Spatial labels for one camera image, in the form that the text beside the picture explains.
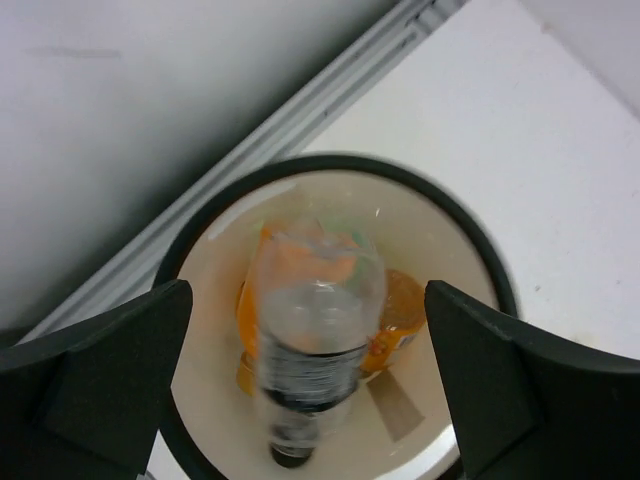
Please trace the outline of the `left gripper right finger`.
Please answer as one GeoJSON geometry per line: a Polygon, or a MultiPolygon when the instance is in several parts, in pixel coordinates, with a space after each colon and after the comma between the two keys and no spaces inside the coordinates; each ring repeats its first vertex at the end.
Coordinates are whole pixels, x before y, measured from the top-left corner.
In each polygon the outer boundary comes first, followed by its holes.
{"type": "Polygon", "coordinates": [[[636,479],[639,363],[500,313],[444,281],[425,309],[469,479],[636,479]]]}

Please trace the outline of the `green plastic bottle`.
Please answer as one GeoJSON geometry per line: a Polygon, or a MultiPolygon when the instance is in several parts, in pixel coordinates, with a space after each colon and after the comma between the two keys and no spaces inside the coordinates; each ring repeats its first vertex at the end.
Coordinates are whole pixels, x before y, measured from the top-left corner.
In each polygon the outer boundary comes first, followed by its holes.
{"type": "Polygon", "coordinates": [[[323,280],[350,285],[366,271],[370,244],[361,231],[328,217],[311,223],[313,256],[323,280]]]}

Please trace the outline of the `orange juice bottle barcode label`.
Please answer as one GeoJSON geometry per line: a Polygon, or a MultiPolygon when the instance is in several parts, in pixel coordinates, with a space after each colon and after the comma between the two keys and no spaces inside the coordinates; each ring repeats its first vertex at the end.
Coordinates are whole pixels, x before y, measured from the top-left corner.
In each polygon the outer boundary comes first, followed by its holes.
{"type": "Polygon", "coordinates": [[[236,374],[238,387],[254,393],[254,360],[257,355],[258,286],[282,287],[303,281],[325,281],[313,256],[312,219],[272,220],[260,229],[257,247],[237,295],[236,320],[244,351],[236,374]]]}

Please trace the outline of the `orange juice bottle floral label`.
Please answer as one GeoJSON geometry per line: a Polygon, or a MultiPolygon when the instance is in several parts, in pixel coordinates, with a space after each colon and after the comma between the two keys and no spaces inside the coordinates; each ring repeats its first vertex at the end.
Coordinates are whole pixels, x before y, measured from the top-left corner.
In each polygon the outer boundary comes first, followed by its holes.
{"type": "Polygon", "coordinates": [[[369,343],[360,370],[363,378],[393,365],[426,324],[424,286],[410,275],[386,270],[387,297],[379,330],[369,343]]]}

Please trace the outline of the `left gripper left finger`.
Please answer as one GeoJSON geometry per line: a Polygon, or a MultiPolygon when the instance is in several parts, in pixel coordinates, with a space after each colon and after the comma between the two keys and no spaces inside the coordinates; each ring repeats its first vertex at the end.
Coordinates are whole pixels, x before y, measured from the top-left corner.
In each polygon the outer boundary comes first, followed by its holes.
{"type": "Polygon", "coordinates": [[[4,479],[135,479],[147,467],[189,324],[173,280],[1,351],[4,479]]]}

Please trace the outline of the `clear bottle black label front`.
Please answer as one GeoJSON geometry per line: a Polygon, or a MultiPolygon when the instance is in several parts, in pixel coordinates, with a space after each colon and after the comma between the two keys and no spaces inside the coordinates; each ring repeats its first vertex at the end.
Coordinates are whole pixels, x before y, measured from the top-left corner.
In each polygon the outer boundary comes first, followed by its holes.
{"type": "Polygon", "coordinates": [[[384,261],[363,234],[371,253],[357,282],[307,280],[255,290],[254,397],[271,456],[284,468],[306,464],[323,437],[343,423],[378,331],[384,261]]]}

